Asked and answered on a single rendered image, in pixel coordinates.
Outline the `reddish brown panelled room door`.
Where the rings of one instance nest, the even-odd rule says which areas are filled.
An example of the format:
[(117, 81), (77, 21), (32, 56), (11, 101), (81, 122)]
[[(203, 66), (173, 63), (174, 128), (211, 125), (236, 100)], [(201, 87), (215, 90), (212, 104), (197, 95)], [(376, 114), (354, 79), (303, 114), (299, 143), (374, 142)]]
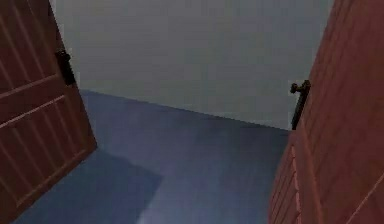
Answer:
[(97, 146), (49, 0), (0, 0), (0, 224), (10, 224)]
[(384, 0), (334, 0), (267, 224), (384, 224)]

